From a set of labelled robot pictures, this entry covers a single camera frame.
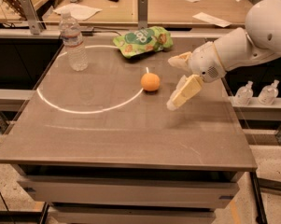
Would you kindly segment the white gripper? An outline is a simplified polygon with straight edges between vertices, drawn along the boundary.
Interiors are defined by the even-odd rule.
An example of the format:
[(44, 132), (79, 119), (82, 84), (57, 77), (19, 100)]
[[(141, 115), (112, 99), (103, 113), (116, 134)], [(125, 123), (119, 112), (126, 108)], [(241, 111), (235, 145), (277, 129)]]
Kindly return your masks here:
[(207, 42), (195, 49), (168, 59), (168, 63), (187, 72), (189, 77), (183, 76), (177, 83), (175, 91), (171, 94), (167, 108), (177, 110), (203, 88), (204, 82), (210, 83), (226, 75), (226, 70), (218, 56), (214, 42)]

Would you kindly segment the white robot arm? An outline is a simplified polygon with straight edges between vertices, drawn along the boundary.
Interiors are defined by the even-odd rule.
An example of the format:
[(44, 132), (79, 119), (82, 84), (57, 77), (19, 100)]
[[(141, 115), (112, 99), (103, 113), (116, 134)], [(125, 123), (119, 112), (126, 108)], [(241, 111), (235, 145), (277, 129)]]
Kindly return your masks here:
[(174, 56), (168, 63), (188, 71), (177, 83), (167, 108), (176, 110), (195, 96), (204, 83), (220, 79), (238, 67), (253, 66), (281, 57), (281, 0), (262, 0), (237, 28), (213, 42)]

